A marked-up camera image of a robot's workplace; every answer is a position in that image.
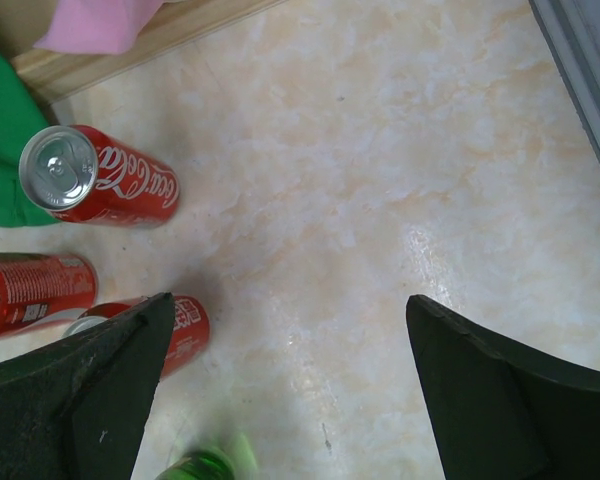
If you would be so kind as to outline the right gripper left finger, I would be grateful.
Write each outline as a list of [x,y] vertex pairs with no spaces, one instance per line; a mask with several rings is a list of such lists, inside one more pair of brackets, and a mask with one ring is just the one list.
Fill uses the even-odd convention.
[[160,293],[0,363],[0,479],[128,479],[175,321]]

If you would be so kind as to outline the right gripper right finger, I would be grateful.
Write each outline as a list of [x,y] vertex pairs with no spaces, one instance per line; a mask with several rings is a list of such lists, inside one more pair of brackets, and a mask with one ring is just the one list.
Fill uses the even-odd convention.
[[446,478],[600,479],[600,371],[425,295],[406,326]]

